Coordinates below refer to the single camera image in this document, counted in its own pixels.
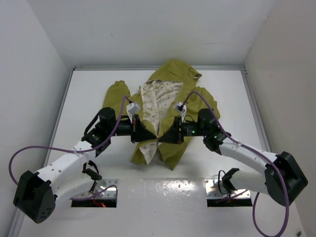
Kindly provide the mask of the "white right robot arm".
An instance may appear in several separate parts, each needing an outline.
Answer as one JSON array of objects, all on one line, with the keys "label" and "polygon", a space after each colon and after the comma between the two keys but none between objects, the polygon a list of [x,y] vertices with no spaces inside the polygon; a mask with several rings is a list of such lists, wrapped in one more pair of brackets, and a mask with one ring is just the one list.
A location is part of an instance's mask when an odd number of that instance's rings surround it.
[{"label": "white right robot arm", "polygon": [[182,144],[185,137],[193,136],[203,137],[203,143],[210,151],[254,169],[254,172],[246,172],[231,168],[222,177],[222,186],[229,193],[248,189],[269,195],[278,204],[286,206],[285,195],[289,203],[292,203],[308,185],[306,176],[292,154],[275,154],[240,142],[235,143],[229,138],[230,133],[220,129],[214,113],[209,109],[201,109],[196,121],[182,121],[181,116],[176,116],[159,141]]}]

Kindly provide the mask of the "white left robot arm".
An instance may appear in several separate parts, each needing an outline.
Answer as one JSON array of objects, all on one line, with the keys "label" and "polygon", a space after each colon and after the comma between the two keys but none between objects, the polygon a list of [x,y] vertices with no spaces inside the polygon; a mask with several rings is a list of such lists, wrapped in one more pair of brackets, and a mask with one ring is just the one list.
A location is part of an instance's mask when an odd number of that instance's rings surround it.
[{"label": "white left robot arm", "polygon": [[102,176],[88,168],[111,143],[112,136],[129,136],[131,142],[154,140],[155,133],[138,114],[116,118],[114,109],[101,109],[81,140],[63,156],[36,172],[26,171],[17,184],[13,204],[35,223],[45,221],[58,202],[93,191]]}]

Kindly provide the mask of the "olive green hooded jacket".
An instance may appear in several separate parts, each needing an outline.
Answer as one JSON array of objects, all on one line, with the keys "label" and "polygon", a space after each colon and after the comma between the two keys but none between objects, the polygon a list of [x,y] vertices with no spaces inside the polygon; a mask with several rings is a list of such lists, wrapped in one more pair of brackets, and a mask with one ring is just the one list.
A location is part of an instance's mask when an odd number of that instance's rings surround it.
[{"label": "olive green hooded jacket", "polygon": [[[124,81],[116,81],[105,95],[103,107],[114,109],[119,114],[123,96],[140,105],[138,112],[143,122],[157,137],[161,137],[179,114],[174,109],[177,102],[187,101],[186,115],[197,119],[198,112],[210,105],[217,118],[220,113],[217,102],[204,88],[197,86],[201,74],[191,65],[178,59],[170,59],[157,69],[144,84],[137,83],[139,90],[131,95]],[[191,137],[186,137],[181,145],[161,143],[158,139],[137,144],[132,163],[148,165],[160,162],[173,170],[183,156]]]}]

